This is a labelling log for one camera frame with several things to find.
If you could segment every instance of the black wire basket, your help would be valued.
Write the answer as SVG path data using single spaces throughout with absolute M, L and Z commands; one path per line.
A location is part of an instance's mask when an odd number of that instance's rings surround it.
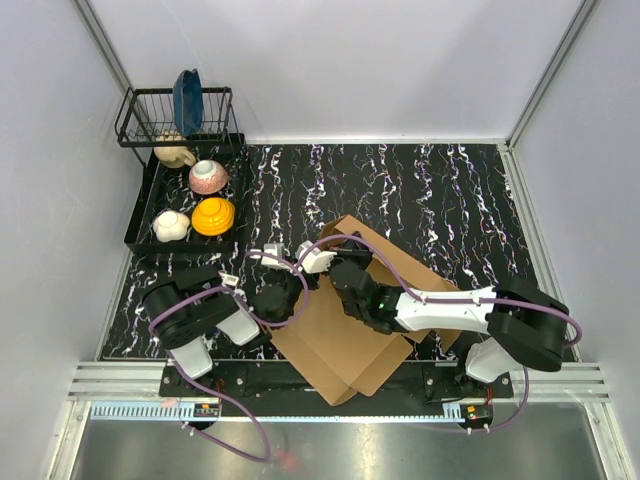
M 226 253 L 232 250 L 237 229 L 244 218 L 244 194 L 249 178 L 249 160 L 244 135 L 238 125 L 229 87 L 203 88 L 204 105 L 201 129 L 186 138 L 179 136 L 174 123 L 172 88 L 128 89 L 115 122 L 121 147 L 131 148 L 144 168 L 142 185 L 134 208 L 125 243 L 137 255 Z M 167 140 L 167 136 L 177 139 Z M 206 197 L 189 188 L 189 169 L 166 168 L 151 152 L 143 161 L 137 149 L 142 147 L 188 147 L 199 159 L 213 159 L 229 173 L 229 182 L 213 196 L 230 200 L 235 206 L 231 230 L 206 237 L 190 226 L 187 237 L 180 241 L 159 242 L 153 233 L 153 220 L 171 209 L 188 216 Z
M 121 147 L 195 147 L 228 143 L 238 125 L 229 87 L 202 89 L 204 105 L 200 131 L 178 140 L 158 140 L 162 135 L 178 135 L 174 123 L 173 89 L 142 88 L 127 90 L 116 118 L 115 130 Z

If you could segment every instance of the white wall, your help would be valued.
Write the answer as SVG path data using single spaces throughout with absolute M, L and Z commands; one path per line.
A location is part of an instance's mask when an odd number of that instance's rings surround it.
M 256 141 L 505 137 L 579 0 L 92 0 L 137 87 L 197 67 Z
M 640 3 L 600 3 L 516 152 L 640 472 Z
M 0 476 L 33 480 L 95 352 L 141 168 L 70 1 L 0 0 L 0 44 Z

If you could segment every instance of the metal floor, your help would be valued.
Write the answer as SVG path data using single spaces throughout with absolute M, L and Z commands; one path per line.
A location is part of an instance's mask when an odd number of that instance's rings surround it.
M 496 409 L 498 422 L 514 407 L 497 405 Z M 586 415 L 577 404 L 529 405 L 512 427 L 489 436 L 467 437 L 428 428 L 415 424 L 267 424 L 273 462 L 257 464 L 192 438 L 177 424 L 94 420 L 85 430 L 72 478 L 606 478 Z M 250 423 L 219 423 L 209 432 L 255 453 L 262 448 Z

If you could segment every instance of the white bowl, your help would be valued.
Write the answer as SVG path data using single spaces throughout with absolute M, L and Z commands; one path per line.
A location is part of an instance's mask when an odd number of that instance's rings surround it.
M 184 213 L 167 210 L 158 215 L 153 221 L 153 231 L 156 234 L 156 238 L 163 243 L 171 240 L 182 240 L 187 236 L 187 229 L 190 223 L 189 217 Z

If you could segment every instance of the cardboard sheet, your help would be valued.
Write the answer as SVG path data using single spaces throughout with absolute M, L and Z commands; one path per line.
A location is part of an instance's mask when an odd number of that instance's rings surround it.
M 437 273 L 349 215 L 327 224 L 321 237 L 354 232 L 378 248 L 412 287 L 456 290 Z M 367 271 L 377 282 L 398 284 L 375 257 Z M 272 343 L 329 404 L 344 403 L 358 392 L 371 396 L 412 352 L 404 337 L 420 342 L 429 330 L 406 335 L 377 333 L 344 314 L 342 302 L 327 276 L 321 276 L 319 284 L 320 288 L 310 293 L 304 314 L 296 322 L 275 330 Z M 460 335 L 455 330 L 438 333 L 445 349 Z

